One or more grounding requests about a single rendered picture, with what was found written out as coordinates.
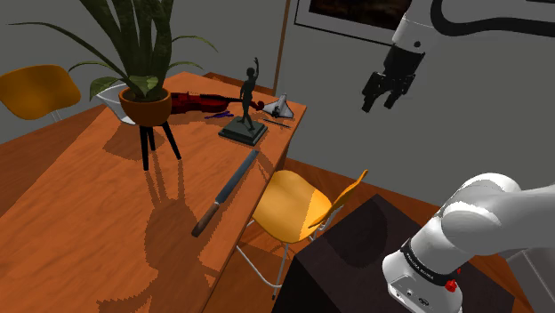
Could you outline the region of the potted plant on black legs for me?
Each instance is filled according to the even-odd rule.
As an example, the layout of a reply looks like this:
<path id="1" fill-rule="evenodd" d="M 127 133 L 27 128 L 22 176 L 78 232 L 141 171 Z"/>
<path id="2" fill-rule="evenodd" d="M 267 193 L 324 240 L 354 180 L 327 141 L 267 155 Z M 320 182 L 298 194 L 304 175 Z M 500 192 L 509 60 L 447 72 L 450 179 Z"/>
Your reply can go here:
<path id="1" fill-rule="evenodd" d="M 171 61 L 175 40 L 171 32 L 173 0 L 79 0 L 109 37 L 122 64 L 108 57 L 74 33 L 58 28 L 58 32 L 74 40 L 95 55 L 93 64 L 113 71 L 90 84 L 90 95 L 96 96 L 121 81 L 127 87 L 119 93 L 124 112 L 138 125 L 141 152 L 146 156 L 155 147 L 153 129 L 164 129 L 174 143 L 167 122 L 172 100 L 164 83 L 174 64 Z"/>

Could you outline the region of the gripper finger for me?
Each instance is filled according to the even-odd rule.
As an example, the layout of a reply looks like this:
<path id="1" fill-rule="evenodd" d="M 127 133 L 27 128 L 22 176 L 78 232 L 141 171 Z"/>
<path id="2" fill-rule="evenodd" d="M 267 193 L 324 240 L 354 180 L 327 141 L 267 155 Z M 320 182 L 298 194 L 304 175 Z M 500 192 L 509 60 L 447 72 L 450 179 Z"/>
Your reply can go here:
<path id="1" fill-rule="evenodd" d="M 414 76 L 403 76 L 393 79 L 389 88 L 390 95 L 384 102 L 384 107 L 391 109 L 398 98 L 408 92 L 413 81 Z"/>
<path id="2" fill-rule="evenodd" d="M 364 104 L 362 110 L 368 113 L 375 100 L 390 89 L 390 79 L 382 73 L 374 72 L 362 90 Z"/>

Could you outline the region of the orange shell chair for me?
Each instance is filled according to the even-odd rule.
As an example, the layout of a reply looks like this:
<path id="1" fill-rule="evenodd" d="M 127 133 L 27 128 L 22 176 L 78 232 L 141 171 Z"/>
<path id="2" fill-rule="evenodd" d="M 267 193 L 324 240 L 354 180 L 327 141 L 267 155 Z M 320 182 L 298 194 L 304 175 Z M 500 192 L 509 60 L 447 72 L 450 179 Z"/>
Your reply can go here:
<path id="1" fill-rule="evenodd" d="M 35 65 L 0 76 L 0 102 L 24 120 L 37 120 L 80 100 L 79 89 L 59 65 Z"/>

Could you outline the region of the grey space shuttle toy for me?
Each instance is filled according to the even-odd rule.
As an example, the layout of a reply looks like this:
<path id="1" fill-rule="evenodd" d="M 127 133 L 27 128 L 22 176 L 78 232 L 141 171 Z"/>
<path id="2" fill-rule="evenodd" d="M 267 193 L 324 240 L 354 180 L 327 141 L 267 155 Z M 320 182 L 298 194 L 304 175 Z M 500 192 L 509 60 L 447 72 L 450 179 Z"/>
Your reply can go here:
<path id="1" fill-rule="evenodd" d="M 266 104 L 262 110 L 273 117 L 293 118 L 294 113 L 286 99 L 287 95 L 283 93 L 276 101 Z"/>

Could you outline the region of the yellow chair with white legs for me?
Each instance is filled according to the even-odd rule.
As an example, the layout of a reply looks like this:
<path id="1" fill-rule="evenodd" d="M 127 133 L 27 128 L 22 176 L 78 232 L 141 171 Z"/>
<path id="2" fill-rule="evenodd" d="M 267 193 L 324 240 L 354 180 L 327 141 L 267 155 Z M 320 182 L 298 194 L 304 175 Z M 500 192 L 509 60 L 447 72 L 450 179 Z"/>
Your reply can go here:
<path id="1" fill-rule="evenodd" d="M 257 223 L 271 237 L 289 250 L 292 244 L 308 239 L 313 242 L 325 232 L 335 216 L 350 200 L 367 176 L 364 170 L 335 200 L 289 170 L 275 172 L 253 211 L 251 223 Z"/>

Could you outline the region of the dark red violin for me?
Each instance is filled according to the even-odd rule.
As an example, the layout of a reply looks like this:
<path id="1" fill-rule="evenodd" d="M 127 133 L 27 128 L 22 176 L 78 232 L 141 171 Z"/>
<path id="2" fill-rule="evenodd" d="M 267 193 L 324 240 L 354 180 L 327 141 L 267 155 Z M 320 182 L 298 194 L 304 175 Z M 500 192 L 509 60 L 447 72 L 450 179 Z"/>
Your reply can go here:
<path id="1" fill-rule="evenodd" d="M 172 92 L 172 114 L 185 114 L 190 111 L 221 113 L 231 102 L 242 102 L 239 98 L 225 97 L 219 94 L 193 94 L 190 92 Z"/>

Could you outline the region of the wooden table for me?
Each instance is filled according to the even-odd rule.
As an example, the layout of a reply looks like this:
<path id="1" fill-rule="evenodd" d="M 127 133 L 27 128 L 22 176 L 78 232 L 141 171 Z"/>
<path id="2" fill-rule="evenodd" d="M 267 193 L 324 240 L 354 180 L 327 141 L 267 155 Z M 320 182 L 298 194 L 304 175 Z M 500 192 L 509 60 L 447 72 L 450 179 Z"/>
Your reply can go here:
<path id="1" fill-rule="evenodd" d="M 199 237 L 191 231 L 250 153 L 223 118 L 169 118 L 149 163 L 105 107 L 0 216 L 0 313 L 202 313 L 306 108 L 267 123 L 258 156 Z"/>

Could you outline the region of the framed dark wall picture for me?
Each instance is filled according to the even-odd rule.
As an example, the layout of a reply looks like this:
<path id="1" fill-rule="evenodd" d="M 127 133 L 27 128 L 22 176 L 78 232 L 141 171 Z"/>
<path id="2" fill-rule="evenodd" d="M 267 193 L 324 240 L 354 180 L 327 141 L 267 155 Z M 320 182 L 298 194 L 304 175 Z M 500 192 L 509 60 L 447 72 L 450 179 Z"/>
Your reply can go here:
<path id="1" fill-rule="evenodd" d="M 298 0 L 294 24 L 374 44 L 391 45 L 412 0 Z"/>

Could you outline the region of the dark dancer statue on base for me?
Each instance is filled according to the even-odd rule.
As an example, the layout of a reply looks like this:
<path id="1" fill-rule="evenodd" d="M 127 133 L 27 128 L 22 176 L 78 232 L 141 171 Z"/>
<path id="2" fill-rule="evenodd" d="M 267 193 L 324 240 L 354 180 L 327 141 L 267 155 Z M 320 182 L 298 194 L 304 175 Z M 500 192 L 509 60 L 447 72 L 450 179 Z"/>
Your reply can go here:
<path id="1" fill-rule="evenodd" d="M 249 115 L 249 108 L 253 100 L 253 90 L 259 76 L 259 61 L 257 58 L 254 58 L 254 62 L 256 68 L 248 68 L 246 70 L 247 79 L 240 88 L 239 99 L 242 103 L 243 115 L 235 117 L 219 131 L 221 137 L 250 146 L 254 146 L 268 129 L 267 125 L 253 121 Z"/>

